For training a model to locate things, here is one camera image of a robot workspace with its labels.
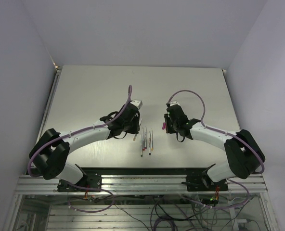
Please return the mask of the orange marker pen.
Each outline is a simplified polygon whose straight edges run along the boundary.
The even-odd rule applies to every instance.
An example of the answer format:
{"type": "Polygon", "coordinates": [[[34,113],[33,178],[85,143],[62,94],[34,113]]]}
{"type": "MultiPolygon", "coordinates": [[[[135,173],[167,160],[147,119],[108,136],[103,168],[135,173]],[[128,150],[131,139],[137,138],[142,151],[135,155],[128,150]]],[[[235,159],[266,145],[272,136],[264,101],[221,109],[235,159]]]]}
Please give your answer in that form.
{"type": "Polygon", "coordinates": [[[151,151],[153,151],[153,150],[154,150],[154,136],[153,136],[153,129],[151,129],[150,137],[151,137],[151,151]]]}

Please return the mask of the red marker pen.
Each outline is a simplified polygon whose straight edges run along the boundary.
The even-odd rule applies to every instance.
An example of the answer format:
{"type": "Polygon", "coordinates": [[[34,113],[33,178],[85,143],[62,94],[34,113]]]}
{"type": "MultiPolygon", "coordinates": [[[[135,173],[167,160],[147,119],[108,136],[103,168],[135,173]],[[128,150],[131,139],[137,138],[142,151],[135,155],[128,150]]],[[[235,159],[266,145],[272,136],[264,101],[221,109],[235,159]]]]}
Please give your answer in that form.
{"type": "Polygon", "coordinates": [[[142,150],[145,150],[145,130],[144,128],[142,129],[142,150]]]}

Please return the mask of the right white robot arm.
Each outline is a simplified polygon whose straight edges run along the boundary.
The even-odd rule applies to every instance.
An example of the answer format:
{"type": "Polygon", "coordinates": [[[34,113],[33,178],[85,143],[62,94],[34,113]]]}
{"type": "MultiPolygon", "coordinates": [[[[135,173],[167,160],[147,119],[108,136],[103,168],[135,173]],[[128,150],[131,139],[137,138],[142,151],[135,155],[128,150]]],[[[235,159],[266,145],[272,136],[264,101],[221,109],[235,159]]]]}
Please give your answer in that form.
{"type": "Polygon", "coordinates": [[[178,102],[168,103],[164,114],[166,133],[185,139],[202,141],[223,150],[227,160],[212,164],[202,173],[201,186],[212,190],[218,182],[232,177],[246,179],[257,174],[262,168],[265,156],[248,130],[226,132],[218,128],[204,126],[199,119],[189,119],[178,102]]]}

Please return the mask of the purple marker pen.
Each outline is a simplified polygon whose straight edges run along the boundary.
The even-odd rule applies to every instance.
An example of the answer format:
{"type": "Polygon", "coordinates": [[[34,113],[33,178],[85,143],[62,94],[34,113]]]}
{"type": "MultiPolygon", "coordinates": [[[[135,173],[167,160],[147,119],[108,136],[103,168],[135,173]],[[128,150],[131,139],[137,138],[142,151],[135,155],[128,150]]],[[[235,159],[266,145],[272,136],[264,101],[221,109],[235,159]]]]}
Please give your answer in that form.
{"type": "Polygon", "coordinates": [[[147,127],[144,128],[144,149],[148,148],[148,130],[147,127]]]}

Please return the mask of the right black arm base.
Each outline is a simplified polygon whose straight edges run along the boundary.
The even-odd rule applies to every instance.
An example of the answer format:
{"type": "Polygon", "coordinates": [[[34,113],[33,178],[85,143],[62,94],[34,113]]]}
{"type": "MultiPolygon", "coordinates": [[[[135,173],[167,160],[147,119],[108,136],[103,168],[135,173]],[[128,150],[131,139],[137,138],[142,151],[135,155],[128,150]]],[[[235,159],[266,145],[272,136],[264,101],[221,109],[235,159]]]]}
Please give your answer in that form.
{"type": "Polygon", "coordinates": [[[186,185],[188,192],[202,192],[202,191],[228,191],[228,185],[226,180],[219,182],[212,182],[207,176],[207,171],[215,164],[208,168],[186,168],[186,178],[182,181],[182,185],[186,185]]]}

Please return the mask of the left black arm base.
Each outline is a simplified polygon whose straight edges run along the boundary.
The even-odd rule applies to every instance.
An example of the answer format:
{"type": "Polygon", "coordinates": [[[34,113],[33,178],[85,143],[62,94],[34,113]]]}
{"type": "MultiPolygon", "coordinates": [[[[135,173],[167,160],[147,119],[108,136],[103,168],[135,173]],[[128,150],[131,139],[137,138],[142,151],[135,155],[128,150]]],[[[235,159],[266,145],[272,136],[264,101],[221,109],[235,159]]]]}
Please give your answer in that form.
{"type": "MultiPolygon", "coordinates": [[[[83,167],[84,172],[83,178],[76,183],[80,187],[96,188],[99,189],[102,185],[102,177],[100,173],[94,168],[83,167]]],[[[59,185],[57,186],[58,192],[84,192],[84,189],[76,188],[66,183],[65,180],[60,180],[59,185]]]]}

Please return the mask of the green marker pen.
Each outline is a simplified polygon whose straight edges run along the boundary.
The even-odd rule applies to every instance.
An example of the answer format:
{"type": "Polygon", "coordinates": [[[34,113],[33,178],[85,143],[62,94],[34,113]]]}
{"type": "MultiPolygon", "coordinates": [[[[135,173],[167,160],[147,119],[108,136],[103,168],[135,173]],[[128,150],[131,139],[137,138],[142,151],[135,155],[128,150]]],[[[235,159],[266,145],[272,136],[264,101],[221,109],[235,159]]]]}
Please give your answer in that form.
{"type": "Polygon", "coordinates": [[[143,151],[144,151],[144,144],[143,144],[143,135],[141,134],[141,150],[140,150],[140,157],[143,157],[143,151]]]}

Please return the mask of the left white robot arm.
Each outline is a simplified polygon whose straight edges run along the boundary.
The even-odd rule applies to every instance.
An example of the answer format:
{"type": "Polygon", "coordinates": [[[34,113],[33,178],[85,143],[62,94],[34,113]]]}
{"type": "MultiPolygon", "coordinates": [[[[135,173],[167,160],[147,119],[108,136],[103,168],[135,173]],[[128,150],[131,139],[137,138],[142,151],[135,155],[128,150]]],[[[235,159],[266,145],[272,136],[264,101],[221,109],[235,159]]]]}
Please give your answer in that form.
{"type": "Polygon", "coordinates": [[[141,100],[132,100],[120,109],[103,116],[91,127],[78,131],[60,133],[51,128],[41,136],[29,154],[29,165],[34,165],[38,175],[46,180],[59,178],[69,182],[75,191],[90,186],[88,175],[77,164],[67,161],[75,150],[94,142],[111,138],[120,139],[120,134],[137,134],[140,130],[141,100]]]}

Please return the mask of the aluminium frame rail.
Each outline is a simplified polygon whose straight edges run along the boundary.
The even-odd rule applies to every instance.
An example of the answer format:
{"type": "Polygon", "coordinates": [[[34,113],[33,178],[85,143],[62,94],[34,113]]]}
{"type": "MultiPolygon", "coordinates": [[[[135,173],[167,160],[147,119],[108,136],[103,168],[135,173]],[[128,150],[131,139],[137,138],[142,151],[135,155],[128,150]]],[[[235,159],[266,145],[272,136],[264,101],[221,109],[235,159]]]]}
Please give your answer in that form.
{"type": "MultiPolygon", "coordinates": [[[[185,175],[103,175],[101,188],[115,195],[126,194],[189,194],[185,181],[185,175]]],[[[228,182],[227,191],[222,193],[245,193],[245,189],[238,185],[244,185],[250,193],[266,193],[268,191],[262,175],[250,176],[243,180],[232,179],[234,183],[228,182]]],[[[57,189],[59,180],[45,180],[44,178],[32,178],[27,175],[19,177],[15,194],[22,195],[83,195],[84,192],[60,192],[57,189]]]]}

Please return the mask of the blue marker pen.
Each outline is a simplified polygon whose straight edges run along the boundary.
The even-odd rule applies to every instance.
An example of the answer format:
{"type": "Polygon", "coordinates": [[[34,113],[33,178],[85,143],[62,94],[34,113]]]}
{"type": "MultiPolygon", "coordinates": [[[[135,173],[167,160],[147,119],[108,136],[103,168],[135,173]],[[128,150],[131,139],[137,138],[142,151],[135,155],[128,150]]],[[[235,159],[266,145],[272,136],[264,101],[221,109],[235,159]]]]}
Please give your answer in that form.
{"type": "Polygon", "coordinates": [[[152,153],[152,134],[149,131],[149,137],[148,137],[148,154],[151,155],[152,153]]]}

